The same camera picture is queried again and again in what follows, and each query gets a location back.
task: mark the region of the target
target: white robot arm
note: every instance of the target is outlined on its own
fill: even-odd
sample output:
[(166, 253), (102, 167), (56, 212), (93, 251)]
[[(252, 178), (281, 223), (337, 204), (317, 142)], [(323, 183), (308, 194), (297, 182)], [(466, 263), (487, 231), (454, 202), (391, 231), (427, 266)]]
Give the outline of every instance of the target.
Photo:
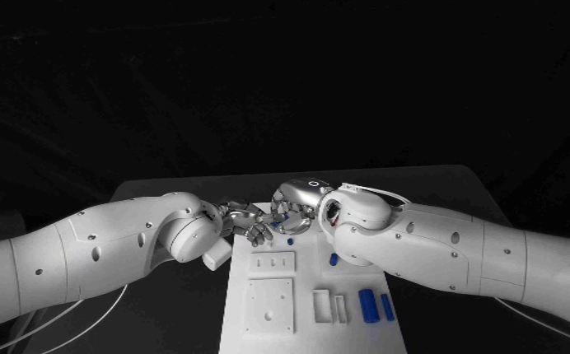
[(271, 239), (261, 214), (248, 203), (167, 193), (91, 207), (0, 241), (0, 323), (117, 290), (168, 260), (202, 256), (215, 270), (231, 257), (225, 236), (245, 235), (254, 246)]
[(272, 230), (295, 234), (317, 218), (347, 263), (375, 264), (434, 290), (506, 299), (570, 321), (568, 238), (500, 226), (440, 207), (391, 207), (372, 191), (349, 184), (333, 189), (317, 179), (287, 181), (271, 210), (277, 214), (284, 205), (301, 216)]

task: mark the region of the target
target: gray tabletop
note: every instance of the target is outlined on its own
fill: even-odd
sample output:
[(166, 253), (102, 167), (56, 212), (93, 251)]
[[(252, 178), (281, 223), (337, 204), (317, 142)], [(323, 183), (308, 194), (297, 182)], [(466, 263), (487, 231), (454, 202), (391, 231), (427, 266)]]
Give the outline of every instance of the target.
[[(461, 165), (141, 179), (119, 185), (111, 201), (192, 192), (209, 202), (223, 196), (268, 202), (278, 185), (303, 176), (332, 186), (347, 182), (392, 191), (415, 203), (510, 225), (476, 175)], [(160, 265), (130, 284), (99, 325), (56, 353), (218, 353), (229, 264), (216, 272), (200, 259)], [(408, 353), (570, 352), (570, 339), (523, 319), (493, 298), (435, 291), (389, 275), (385, 278)], [(42, 353), (80, 333), (118, 293), (88, 299), (34, 335), (24, 353)], [(49, 308), (44, 320), (67, 307)], [(382, 352), (382, 347), (371, 347), (371, 352)]]

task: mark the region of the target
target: blue cylinder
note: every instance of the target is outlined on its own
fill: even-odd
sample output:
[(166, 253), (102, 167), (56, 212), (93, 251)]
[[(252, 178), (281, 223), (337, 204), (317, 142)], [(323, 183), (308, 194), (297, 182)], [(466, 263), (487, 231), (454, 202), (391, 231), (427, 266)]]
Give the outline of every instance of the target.
[(372, 290), (359, 290), (359, 306), (362, 307), (362, 318), (365, 319), (365, 323), (376, 323), (379, 321), (379, 315)]
[(385, 311), (385, 318), (388, 319), (388, 321), (394, 321), (392, 307), (389, 306), (388, 295), (382, 294), (381, 298), (382, 298), (382, 305), (384, 305), (384, 311)]
[(330, 266), (336, 266), (337, 262), (339, 262), (339, 256), (336, 255), (336, 253), (332, 253), (330, 254), (330, 261), (329, 261)]

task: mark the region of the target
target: black backdrop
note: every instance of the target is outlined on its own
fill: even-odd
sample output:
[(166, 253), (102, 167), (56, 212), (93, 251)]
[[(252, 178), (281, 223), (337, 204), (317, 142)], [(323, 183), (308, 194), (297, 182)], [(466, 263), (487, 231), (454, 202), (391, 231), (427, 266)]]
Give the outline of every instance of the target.
[(0, 3), (30, 230), (127, 179), (463, 164), (515, 226), (565, 234), (567, 0)]

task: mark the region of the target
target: white board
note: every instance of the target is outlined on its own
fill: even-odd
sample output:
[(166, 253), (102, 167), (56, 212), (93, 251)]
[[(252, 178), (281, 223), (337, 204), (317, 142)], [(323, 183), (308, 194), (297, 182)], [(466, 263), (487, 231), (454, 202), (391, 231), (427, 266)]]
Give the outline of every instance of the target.
[[(257, 206), (264, 212), (270, 211), (270, 203), (257, 203)], [(330, 255), (326, 255), (326, 252), (332, 250), (332, 246), (329, 245), (330, 248), (326, 248), (319, 241), (319, 232), (319, 224), (313, 222), (311, 228), (304, 234), (275, 235), (271, 246), (264, 245), (255, 249), (244, 236), (235, 236), (219, 341), (220, 354), (314, 354), (320, 352), (326, 354), (346, 354), (347, 352), (353, 354), (405, 354), (396, 309), (392, 306), (395, 320), (388, 321), (379, 299), (381, 294), (388, 294), (389, 297), (384, 272), (376, 267), (368, 267), (363, 271), (360, 267), (340, 262), (343, 272), (327, 269), (326, 256), (330, 258)], [(258, 275), (254, 273), (251, 275), (251, 254), (264, 252), (277, 254), (294, 252), (294, 269), (287, 268), (285, 272), (275, 270), (277, 273), (259, 273)], [(248, 302), (251, 297), (246, 296), (249, 280), (268, 279), (291, 279), (293, 333), (251, 333), (251, 331), (245, 331), (246, 320), (251, 317), (248, 315), (251, 314), (251, 302)], [(366, 324), (362, 319), (359, 290), (366, 288), (373, 291), (379, 311), (379, 322), (375, 324)], [(327, 325), (314, 323), (314, 290), (329, 291), (333, 317), (332, 324)], [(345, 321), (345, 325), (339, 322), (334, 296), (343, 296), (345, 300), (342, 314), (345, 320), (340, 320)], [(262, 313), (262, 310), (268, 310), (268, 307), (261, 306), (258, 310), (258, 314), (265, 316), (267, 311)], [(257, 319), (264, 321), (261, 315), (257, 316)]]

